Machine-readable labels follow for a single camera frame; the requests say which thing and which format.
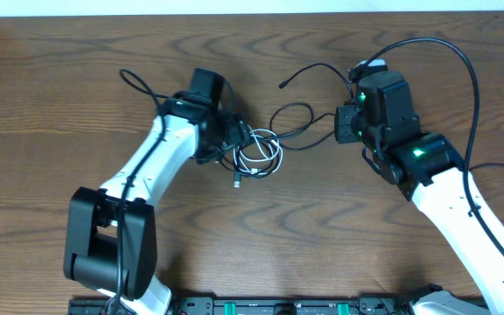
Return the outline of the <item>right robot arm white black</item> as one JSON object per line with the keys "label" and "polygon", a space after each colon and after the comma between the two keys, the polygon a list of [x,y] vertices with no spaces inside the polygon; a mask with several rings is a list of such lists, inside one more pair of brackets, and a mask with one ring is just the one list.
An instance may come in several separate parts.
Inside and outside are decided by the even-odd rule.
{"label": "right robot arm white black", "polygon": [[377,66],[352,73],[356,96],[337,108],[336,140],[362,142],[373,170],[397,186],[447,240],[492,314],[504,314],[504,226],[463,159],[441,134],[423,133],[403,76]]}

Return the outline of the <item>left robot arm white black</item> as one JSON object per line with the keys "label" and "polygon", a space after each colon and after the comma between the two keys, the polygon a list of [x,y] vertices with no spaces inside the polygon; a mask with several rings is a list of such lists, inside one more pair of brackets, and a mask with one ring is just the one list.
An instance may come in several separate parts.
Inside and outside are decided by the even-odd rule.
{"label": "left robot arm white black", "polygon": [[155,93],[128,69],[119,72],[155,104],[150,132],[129,161],[99,188],[80,187],[69,203],[66,278],[108,296],[101,314],[165,314],[172,291],[156,275],[156,207],[183,164],[221,160],[249,140],[243,117],[221,106],[230,85],[194,70],[187,90]]}

